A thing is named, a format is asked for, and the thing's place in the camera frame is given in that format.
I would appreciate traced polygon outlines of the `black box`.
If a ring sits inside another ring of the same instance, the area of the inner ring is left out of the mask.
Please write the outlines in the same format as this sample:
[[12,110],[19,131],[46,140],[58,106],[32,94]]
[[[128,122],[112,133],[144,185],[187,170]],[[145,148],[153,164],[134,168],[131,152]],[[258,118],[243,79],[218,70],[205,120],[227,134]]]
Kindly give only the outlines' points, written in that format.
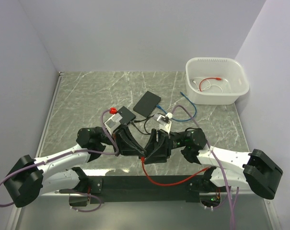
[[118,113],[121,115],[122,119],[120,120],[120,124],[128,125],[131,121],[136,118],[136,115],[132,113],[128,108],[122,106]]

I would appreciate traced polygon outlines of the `black network switch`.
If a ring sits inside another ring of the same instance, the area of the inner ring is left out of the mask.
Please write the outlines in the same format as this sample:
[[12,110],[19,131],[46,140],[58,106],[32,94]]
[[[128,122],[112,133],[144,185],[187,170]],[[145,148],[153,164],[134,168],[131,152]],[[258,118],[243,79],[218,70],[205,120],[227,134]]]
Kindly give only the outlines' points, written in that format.
[[147,118],[161,101],[161,97],[150,91],[145,92],[141,99],[133,107],[133,111]]

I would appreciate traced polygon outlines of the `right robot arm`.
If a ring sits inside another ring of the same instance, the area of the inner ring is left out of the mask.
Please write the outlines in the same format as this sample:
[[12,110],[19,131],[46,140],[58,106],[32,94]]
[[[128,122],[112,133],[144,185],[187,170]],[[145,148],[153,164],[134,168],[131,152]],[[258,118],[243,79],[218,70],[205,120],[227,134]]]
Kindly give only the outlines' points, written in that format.
[[264,199],[275,198],[283,171],[268,155],[259,149],[238,152],[211,146],[201,128],[170,133],[159,130],[158,135],[151,135],[145,147],[147,156],[141,161],[165,163],[177,148],[189,163],[210,167],[201,180],[204,192],[231,186],[251,190]]

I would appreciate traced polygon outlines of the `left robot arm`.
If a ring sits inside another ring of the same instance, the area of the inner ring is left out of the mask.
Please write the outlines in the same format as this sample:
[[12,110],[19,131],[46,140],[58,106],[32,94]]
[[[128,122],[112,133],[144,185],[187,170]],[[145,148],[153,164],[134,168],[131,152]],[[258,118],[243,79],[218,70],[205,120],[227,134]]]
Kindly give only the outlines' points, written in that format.
[[45,157],[22,156],[3,182],[12,204],[24,207],[40,195],[61,189],[83,193],[89,187],[89,178],[78,166],[106,155],[107,145],[114,148],[110,156],[147,155],[126,125],[119,126],[114,135],[104,126],[82,128],[78,131],[76,143],[67,150]]

